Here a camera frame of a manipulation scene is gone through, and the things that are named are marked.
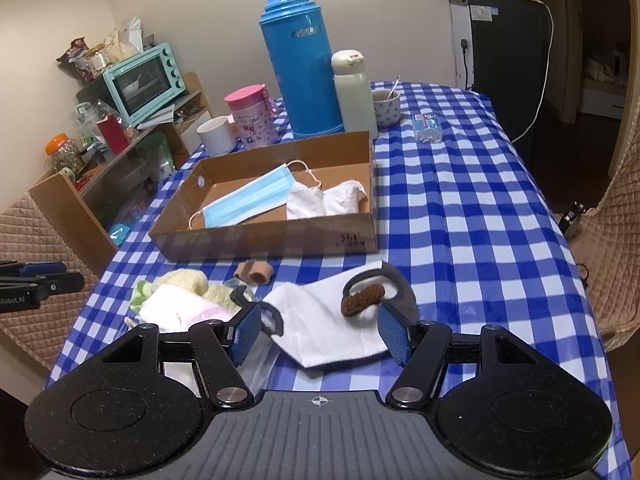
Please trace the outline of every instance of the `cardboard tray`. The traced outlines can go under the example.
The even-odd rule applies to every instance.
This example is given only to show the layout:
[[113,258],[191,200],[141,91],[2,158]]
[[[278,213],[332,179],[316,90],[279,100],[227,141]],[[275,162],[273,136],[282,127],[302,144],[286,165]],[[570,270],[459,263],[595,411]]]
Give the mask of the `cardboard tray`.
[[[362,183],[367,197],[361,200],[359,213],[287,220],[286,206],[281,206],[228,227],[205,228],[202,215],[197,215],[189,229],[189,218],[204,205],[292,160],[305,161],[322,189],[350,179]],[[302,165],[289,169],[302,184],[315,184]],[[374,192],[368,132],[284,142],[201,160],[160,213],[149,236],[171,261],[370,253],[378,250]]]

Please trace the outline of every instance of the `gingham tablecloth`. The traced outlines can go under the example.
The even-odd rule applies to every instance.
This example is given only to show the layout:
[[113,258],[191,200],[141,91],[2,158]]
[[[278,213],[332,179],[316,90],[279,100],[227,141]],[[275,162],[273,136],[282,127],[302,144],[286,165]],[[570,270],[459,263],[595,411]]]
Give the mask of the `gingham tablecloth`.
[[[258,294],[264,296],[277,282],[311,283],[368,262],[388,261],[409,279],[421,319],[465,333],[479,333],[487,323],[501,324],[599,394],[611,410],[614,428],[597,471],[610,480],[628,480],[630,460],[613,385],[574,260],[540,190],[498,126],[489,100],[425,84],[403,84],[399,91],[401,124],[382,130],[375,142],[380,252],[274,258],[270,264],[275,280]],[[439,116],[443,143],[416,141],[410,115],[418,112]],[[291,139],[284,112],[277,124],[284,139]],[[178,267],[165,261],[147,232],[203,157],[200,147],[165,181],[118,250],[76,320],[49,384],[126,330],[123,318],[137,280],[153,280]],[[238,263],[193,262],[190,267],[222,282],[232,277]],[[281,354],[268,388],[377,389],[384,398],[399,373],[388,354],[366,364],[312,372]],[[443,393],[473,373],[473,365],[449,366]]]

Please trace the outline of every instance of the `brand logo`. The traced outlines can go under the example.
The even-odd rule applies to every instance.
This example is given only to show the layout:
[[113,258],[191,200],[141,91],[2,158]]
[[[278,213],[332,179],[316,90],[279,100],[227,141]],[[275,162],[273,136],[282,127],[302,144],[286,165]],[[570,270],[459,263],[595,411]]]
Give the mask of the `brand logo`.
[[318,408],[321,408],[326,403],[331,402],[331,400],[327,399],[326,397],[323,397],[322,395],[318,395],[317,397],[314,397],[313,399],[311,399],[310,402],[314,403]]
[[304,38],[305,36],[312,36],[314,34],[317,34],[318,32],[321,32],[322,28],[319,27],[318,25],[315,25],[313,27],[305,27],[305,28],[301,28],[300,30],[294,30],[291,33],[291,37],[292,38]]
[[16,303],[26,303],[27,298],[21,296],[20,298],[0,298],[0,305],[10,305]]

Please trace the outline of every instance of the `white mask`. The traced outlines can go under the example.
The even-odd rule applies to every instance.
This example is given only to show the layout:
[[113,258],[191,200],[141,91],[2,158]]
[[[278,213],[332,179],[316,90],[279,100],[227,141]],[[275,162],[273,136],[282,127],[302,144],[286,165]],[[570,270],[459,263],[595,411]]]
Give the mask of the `white mask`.
[[303,368],[385,352],[377,307],[352,317],[340,312],[344,285],[364,270],[381,267],[382,262],[375,262],[309,285],[283,283],[272,290],[264,301],[279,311],[284,328],[282,336],[271,336],[274,343]]
[[294,182],[287,197],[287,220],[354,214],[366,195],[357,180],[347,180],[326,191]]
[[292,160],[196,211],[189,218],[189,229],[192,228],[193,219],[201,213],[204,216],[205,227],[222,227],[239,224],[284,205],[291,187],[296,182],[289,171],[292,164],[302,164],[305,171],[316,181],[316,187],[322,185],[302,160]]

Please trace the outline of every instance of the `spoon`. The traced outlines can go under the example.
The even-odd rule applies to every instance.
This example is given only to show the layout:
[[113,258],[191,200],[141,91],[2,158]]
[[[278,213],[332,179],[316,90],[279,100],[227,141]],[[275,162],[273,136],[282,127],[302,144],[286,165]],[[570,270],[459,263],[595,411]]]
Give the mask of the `spoon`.
[[394,94],[394,90],[396,89],[396,86],[398,86],[398,83],[400,82],[400,76],[398,76],[398,79],[396,79],[396,82],[394,83],[391,92],[389,92],[389,95],[386,96],[386,100],[389,101],[389,99],[391,99],[391,96]]

